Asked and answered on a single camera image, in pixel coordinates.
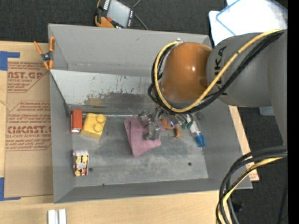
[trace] blue marker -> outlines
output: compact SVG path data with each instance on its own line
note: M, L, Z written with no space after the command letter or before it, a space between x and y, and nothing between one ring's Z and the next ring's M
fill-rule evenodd
M204 137L202 136L201 131L198 129L196 122L192 123L192 125L190 127L190 131L191 131L192 135L195 137L197 144L200 147L204 147L205 146Z

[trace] blue tape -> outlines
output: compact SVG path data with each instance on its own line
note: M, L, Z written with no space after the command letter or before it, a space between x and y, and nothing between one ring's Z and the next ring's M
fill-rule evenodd
M20 197L4 198L4 177L0 178L0 201L18 200Z
M0 70L7 70L8 58L20 58L19 52L0 51Z

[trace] yellow cable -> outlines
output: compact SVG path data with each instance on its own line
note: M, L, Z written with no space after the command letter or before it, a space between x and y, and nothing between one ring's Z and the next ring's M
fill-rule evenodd
M170 110L177 112L177 113L182 113L182 112L186 112L190 109L192 109L193 107L195 107L200 101L202 101L204 99L204 97L211 91L211 89L214 87L214 85L216 84L216 82L220 79L220 77L223 75L223 73L228 69L228 67L231 65L231 63L237 58L238 55L240 55L245 49L247 49L251 44L255 43L258 39L267 36L269 34L275 33L277 31L280 31L282 29L275 29L275 30L271 30L271 31L267 31L264 33L261 33L259 35L257 35L256 37L252 38L249 42L247 42L245 45L243 45L236 53L234 53L232 55L232 57L228 60L228 62L223 66L223 68L221 69L221 71L219 72L219 74L215 77L215 79L211 82L211 84L206 88L206 90L201 94L201 96L194 101L191 105L189 105L188 107L182 108L182 109L177 109L172 107L167 101L166 99L163 97L163 94L161 93L160 87L159 87L159 83L158 83L158 77L157 77L157 68L158 68L158 64L161 58L161 55L163 54L163 52L170 47L171 45L177 43L182 43L182 42L171 42L169 44L167 44L166 46L164 46L162 48L162 50L159 52L156 62L155 62L155 67L154 67L154 78L155 78L155 87L157 89L158 95L161 99L161 101L163 102L163 104L169 108Z
M260 161L260 162L258 162L258 163L256 163L256 164L254 164L254 165L252 165L248 170L246 170L246 171L244 171L239 177L241 177L242 175L244 175L244 174L246 174L238 183L237 183L237 185L235 185L235 187L233 187L224 197L223 197L223 200L222 200L222 202L223 202L223 205L227 202L227 200L228 200L228 198L229 198L229 196L232 194L232 192L235 190L235 188L253 171L253 170L255 170L255 169L257 169L258 167L260 167L260 166L263 166L263 165L266 165L266 164L268 164L268 163L271 163L271 162L274 162L274 161L276 161L276 160L279 160L279 159L282 159L283 157L277 157L277 158L268 158L268 159L264 159L264 160L262 160L262 161Z

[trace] yellow lego block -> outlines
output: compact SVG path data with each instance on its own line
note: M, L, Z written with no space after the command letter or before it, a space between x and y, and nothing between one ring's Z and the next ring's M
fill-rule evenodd
M81 129L81 134L94 139L100 139L105 121L106 117L103 114L88 113Z

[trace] black floor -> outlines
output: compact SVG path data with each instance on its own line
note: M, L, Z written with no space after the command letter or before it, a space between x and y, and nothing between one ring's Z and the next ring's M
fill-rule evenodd
M48 23L93 26L97 1L1 0L0 40L48 42ZM124 1L133 5L138 0ZM276 1L288 8L288 0ZM142 0L135 12L150 30L210 35L208 12L225 6L225 0ZM144 29L137 20L134 28ZM251 150L282 145L274 117L262 116L257 108L239 111ZM259 168L260 181L254 188L233 194L233 200L242 204L238 212L241 224L276 224L280 215L281 223L288 223L287 171L287 161Z

